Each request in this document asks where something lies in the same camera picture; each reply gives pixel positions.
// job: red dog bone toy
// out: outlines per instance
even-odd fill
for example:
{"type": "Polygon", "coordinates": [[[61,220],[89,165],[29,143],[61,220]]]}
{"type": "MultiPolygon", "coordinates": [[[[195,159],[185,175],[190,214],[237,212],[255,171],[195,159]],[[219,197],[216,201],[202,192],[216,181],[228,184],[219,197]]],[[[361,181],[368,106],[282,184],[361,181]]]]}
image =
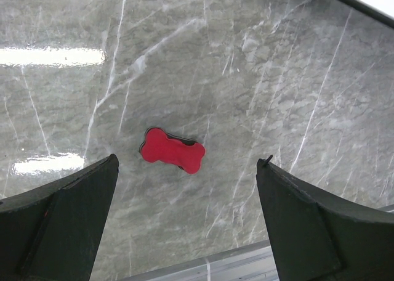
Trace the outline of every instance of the red dog bone toy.
{"type": "Polygon", "coordinates": [[[161,128],[150,128],[140,146],[142,158],[150,163],[162,161],[182,168],[189,174],[197,173],[205,148],[193,139],[184,139],[166,133],[161,128]]]}

